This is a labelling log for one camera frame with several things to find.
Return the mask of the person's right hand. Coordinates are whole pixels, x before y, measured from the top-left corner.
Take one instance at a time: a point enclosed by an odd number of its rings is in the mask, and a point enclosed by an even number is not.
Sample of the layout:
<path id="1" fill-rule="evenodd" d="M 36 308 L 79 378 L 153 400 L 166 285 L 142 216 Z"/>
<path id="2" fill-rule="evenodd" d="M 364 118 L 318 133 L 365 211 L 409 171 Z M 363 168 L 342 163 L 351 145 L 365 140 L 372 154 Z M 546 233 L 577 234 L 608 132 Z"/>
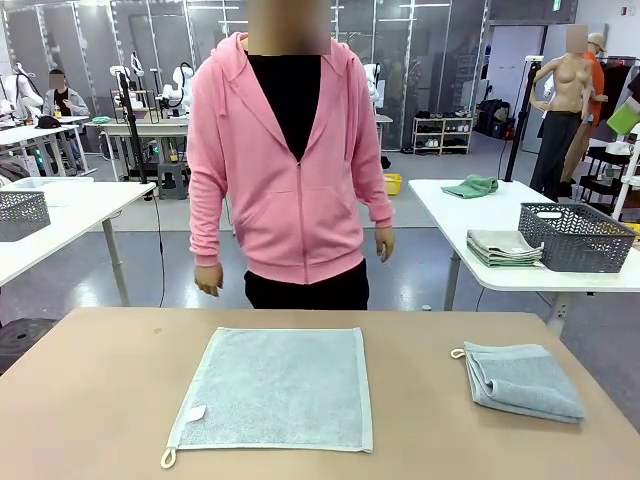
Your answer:
<path id="1" fill-rule="evenodd" d="M 194 283 L 200 291 L 218 297 L 223 289 L 224 271 L 220 263 L 211 266 L 196 265 Z"/>

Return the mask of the person's left hand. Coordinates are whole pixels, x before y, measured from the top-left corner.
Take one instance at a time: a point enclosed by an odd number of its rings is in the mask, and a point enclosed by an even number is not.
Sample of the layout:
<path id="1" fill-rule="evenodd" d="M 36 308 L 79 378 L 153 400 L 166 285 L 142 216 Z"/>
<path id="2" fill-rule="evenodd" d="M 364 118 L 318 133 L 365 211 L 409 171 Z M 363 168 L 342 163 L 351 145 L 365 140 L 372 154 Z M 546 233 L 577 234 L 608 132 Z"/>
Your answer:
<path id="1" fill-rule="evenodd" d="M 378 258 L 385 263 L 392 256 L 395 248 L 395 235 L 391 227 L 376 227 L 375 242 Z"/>

